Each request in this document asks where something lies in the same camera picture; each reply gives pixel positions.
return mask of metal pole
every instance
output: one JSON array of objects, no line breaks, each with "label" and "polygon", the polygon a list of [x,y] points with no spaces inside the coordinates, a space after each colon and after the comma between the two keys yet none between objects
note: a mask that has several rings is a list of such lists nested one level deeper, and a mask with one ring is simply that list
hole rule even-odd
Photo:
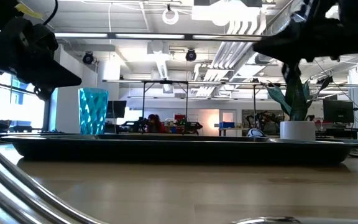
[{"label": "metal pole", "polygon": [[185,120],[185,128],[184,128],[184,130],[183,130],[183,133],[186,133],[186,126],[187,126],[187,120],[188,120],[188,118],[187,118],[187,107],[188,107],[188,100],[189,100],[189,94],[188,94],[188,92],[189,92],[189,83],[187,83],[186,84],[186,120]]},{"label": "metal pole", "polygon": [[146,94],[146,82],[143,82],[143,106],[142,106],[142,118],[144,119],[144,100]]},{"label": "metal pole", "polygon": [[254,85],[254,128],[256,128],[256,92]]}]

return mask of desk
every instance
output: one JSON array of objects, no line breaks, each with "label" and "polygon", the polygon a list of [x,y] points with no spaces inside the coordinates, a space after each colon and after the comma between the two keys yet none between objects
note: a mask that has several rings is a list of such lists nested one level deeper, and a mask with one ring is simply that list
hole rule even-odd
[{"label": "desk", "polygon": [[223,132],[223,136],[226,136],[226,131],[227,130],[249,130],[249,128],[219,128],[219,136],[222,136],[222,132]]},{"label": "desk", "polygon": [[[20,158],[12,146],[0,151],[13,162]],[[330,167],[31,161],[18,166],[71,206],[108,223],[222,224],[269,215],[358,219],[354,158]]]}]

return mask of fluorescent light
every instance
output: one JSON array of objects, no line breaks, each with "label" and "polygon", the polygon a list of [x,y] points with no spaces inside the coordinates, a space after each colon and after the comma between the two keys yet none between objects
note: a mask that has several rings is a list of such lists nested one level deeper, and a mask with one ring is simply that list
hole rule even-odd
[{"label": "fluorescent light", "polygon": [[55,33],[55,37],[77,37],[77,38],[107,38],[107,34],[102,33]]},{"label": "fluorescent light", "polygon": [[241,42],[258,42],[262,39],[261,35],[193,35],[194,40],[225,40]]},{"label": "fluorescent light", "polygon": [[184,39],[184,34],[116,34],[117,39]]}]

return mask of person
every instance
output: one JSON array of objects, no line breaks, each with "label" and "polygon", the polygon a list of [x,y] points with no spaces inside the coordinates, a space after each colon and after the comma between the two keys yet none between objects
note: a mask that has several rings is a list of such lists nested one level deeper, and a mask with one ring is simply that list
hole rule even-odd
[{"label": "person", "polygon": [[150,114],[148,117],[149,122],[147,123],[148,133],[163,133],[163,126],[160,121],[160,116],[157,114]]}]

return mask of teal glass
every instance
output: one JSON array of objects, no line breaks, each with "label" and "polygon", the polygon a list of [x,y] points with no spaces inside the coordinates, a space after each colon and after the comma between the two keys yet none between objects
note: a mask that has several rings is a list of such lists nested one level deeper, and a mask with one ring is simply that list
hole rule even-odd
[{"label": "teal glass", "polygon": [[109,92],[98,88],[80,88],[81,134],[104,134]]}]

